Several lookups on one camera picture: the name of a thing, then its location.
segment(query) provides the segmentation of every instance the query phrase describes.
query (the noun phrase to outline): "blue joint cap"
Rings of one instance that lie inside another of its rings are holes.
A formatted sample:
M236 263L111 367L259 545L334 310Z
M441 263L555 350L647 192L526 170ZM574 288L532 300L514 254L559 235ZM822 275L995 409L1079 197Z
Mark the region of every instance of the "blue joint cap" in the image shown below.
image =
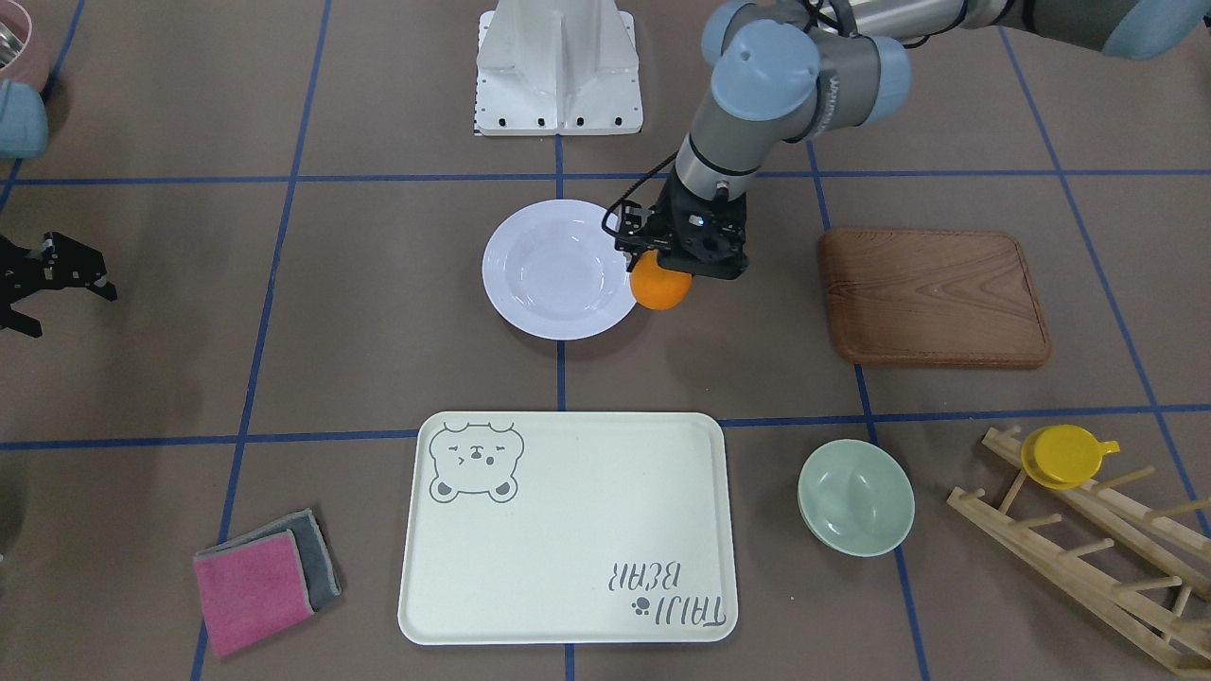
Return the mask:
M737 119L771 121L802 107L819 75L820 50L805 33L761 19L731 39L711 74L711 95Z
M1102 46L1108 57L1150 59L1167 52L1211 12L1211 0L1140 0Z
M879 91L871 115L861 125L885 119L900 110L912 90L912 62L900 41L883 35L872 38L879 53Z
M0 158L40 156L48 138L46 107L38 91L24 82L0 82Z
M702 30L702 58L712 68L723 55L723 39L728 34L731 19L736 17L736 13L745 5L754 5L754 2L750 0L728 0L711 13L711 18L706 19L706 28Z

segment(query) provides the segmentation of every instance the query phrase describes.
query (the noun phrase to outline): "white plate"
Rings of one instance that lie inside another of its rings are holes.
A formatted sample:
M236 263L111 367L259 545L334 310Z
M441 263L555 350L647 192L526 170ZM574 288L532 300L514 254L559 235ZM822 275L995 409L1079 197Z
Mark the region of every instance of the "white plate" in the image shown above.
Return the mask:
M604 212L557 199L500 223L483 251L483 288L500 316L552 340L587 338L621 321L635 296L626 257L601 229Z

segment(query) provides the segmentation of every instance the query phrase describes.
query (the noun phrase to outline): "bear drawing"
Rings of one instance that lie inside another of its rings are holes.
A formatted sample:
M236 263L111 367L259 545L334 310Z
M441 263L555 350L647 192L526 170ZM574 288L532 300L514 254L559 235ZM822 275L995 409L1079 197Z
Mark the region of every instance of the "bear drawing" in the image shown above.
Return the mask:
M503 504L517 494L513 473L524 448L526 441L512 424L442 424L429 441L429 456L437 470L429 493L442 504L459 494L483 493Z

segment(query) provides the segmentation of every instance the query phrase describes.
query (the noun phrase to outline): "white tray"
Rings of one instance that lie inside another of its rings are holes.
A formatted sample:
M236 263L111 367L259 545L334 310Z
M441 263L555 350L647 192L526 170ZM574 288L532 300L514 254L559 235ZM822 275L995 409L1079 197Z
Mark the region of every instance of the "white tray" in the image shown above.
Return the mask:
M737 602L723 431L695 413L431 417L398 617L421 645L727 637Z

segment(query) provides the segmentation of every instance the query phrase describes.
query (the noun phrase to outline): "pink sponge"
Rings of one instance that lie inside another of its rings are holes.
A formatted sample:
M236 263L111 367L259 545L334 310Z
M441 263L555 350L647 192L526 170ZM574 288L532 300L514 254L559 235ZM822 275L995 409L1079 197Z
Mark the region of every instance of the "pink sponge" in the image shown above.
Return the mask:
M194 557L202 617L220 657L298 624L315 611L294 533L282 531Z

